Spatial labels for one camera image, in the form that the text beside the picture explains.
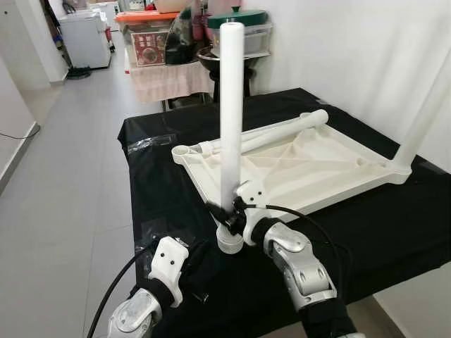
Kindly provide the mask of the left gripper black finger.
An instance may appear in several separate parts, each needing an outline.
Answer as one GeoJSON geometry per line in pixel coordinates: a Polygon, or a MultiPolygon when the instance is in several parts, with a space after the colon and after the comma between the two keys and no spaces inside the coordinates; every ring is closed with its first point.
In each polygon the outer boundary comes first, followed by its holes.
{"type": "Polygon", "coordinates": [[[202,265],[209,254],[211,242],[209,239],[200,239],[189,247],[188,265],[202,265]]]}

